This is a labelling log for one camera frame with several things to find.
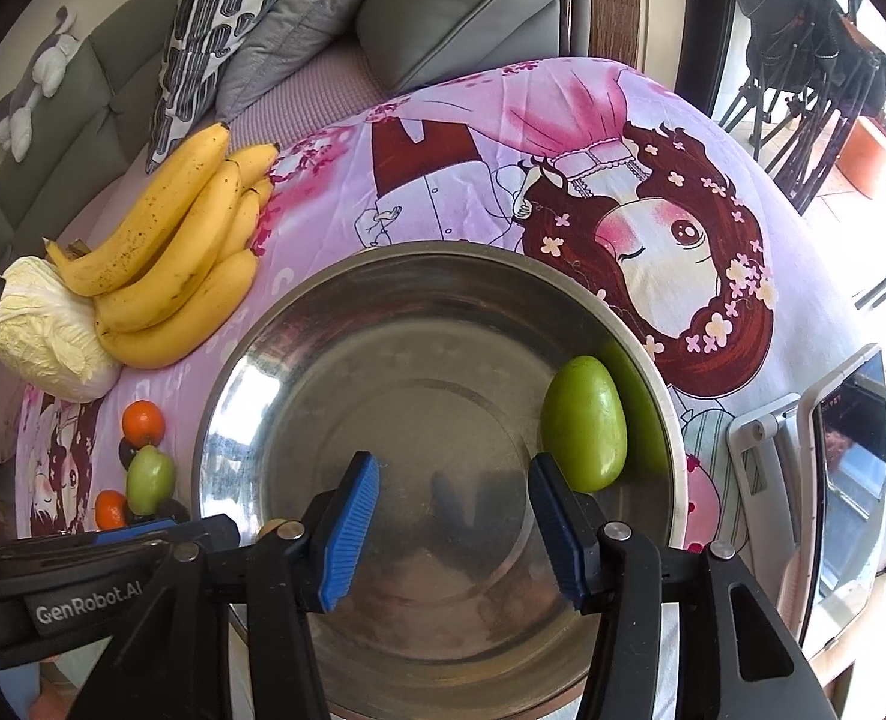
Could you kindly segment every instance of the tablet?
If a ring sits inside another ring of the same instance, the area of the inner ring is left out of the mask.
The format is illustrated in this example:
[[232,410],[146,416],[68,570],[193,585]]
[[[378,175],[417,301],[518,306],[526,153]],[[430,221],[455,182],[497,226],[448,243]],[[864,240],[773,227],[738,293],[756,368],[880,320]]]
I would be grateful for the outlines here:
[[788,628],[811,658],[860,613],[879,562],[886,509],[886,384],[870,344],[802,395],[800,552]]

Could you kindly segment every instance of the gray pillow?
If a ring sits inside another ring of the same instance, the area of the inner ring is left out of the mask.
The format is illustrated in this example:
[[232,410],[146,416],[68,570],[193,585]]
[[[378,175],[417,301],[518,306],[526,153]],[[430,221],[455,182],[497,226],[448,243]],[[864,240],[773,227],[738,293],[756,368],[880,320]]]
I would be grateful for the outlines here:
[[366,0],[357,35],[392,94],[454,79],[552,0]]
[[353,25],[363,0],[278,0],[228,63],[216,94],[226,122]]

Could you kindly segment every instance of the tablet screen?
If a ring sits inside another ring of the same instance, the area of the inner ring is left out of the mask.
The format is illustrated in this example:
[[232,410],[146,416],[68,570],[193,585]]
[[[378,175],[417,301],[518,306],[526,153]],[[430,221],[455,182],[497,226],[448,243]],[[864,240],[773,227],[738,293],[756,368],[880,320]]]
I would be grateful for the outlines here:
[[814,411],[822,523],[804,653],[832,640],[864,608],[879,560],[886,499],[886,388],[881,355]]

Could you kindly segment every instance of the black and white patterned pillow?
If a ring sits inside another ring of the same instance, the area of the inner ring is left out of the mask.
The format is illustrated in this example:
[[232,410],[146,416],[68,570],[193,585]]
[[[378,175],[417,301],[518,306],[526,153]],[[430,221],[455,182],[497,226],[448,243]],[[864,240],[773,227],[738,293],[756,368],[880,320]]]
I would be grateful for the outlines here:
[[276,0],[180,0],[163,51],[146,171],[179,146],[216,96],[222,64]]

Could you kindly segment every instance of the banana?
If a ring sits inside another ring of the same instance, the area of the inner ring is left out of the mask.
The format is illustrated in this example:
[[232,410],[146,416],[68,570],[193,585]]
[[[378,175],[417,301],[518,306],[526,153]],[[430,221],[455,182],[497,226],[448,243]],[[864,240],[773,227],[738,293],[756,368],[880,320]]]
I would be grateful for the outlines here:
[[273,194],[273,182],[264,175],[264,177],[256,181],[256,183],[254,183],[247,191],[254,191],[257,194],[257,199],[259,199],[259,210],[262,211],[267,207],[270,194]]
[[216,255],[217,263],[223,262],[246,248],[257,228],[258,219],[259,198],[255,191],[248,189],[240,197],[240,208],[237,209],[237,214],[233,217],[233,223],[230,225],[230,231],[226,234],[219,255]]
[[227,159],[240,166],[240,186],[251,187],[258,178],[267,174],[278,156],[280,150],[273,143],[261,143],[259,146],[240,148]]
[[103,325],[133,332],[173,316],[214,266],[227,231],[235,226],[239,205],[240,168],[227,160],[190,206],[187,218],[149,273],[128,287],[96,295],[96,312]]
[[144,275],[147,275],[149,271],[153,269],[153,266],[156,265],[160,261],[161,256],[163,256],[163,252],[165,252],[169,248],[169,245],[173,243],[173,239],[176,237],[176,232],[179,229],[180,228],[177,227],[175,230],[173,230],[172,233],[170,233],[169,237],[165,241],[163,241],[163,245],[158,248],[156,253],[152,257],[150,257],[149,260],[146,261],[146,265],[140,268],[139,273],[133,276],[133,278],[131,278],[129,281],[127,281],[126,284],[123,285],[123,287],[129,287],[129,285],[131,284],[136,284],[139,279],[142,279]]
[[230,131],[214,124],[197,132],[163,162],[126,218],[103,244],[70,260],[46,241],[46,253],[72,292],[92,298],[132,281],[163,246],[193,199],[223,162]]
[[187,304],[160,324],[136,333],[116,333],[96,314],[96,337],[123,365],[155,368],[173,365],[201,346],[243,302],[257,274],[257,256],[235,253],[217,265]]

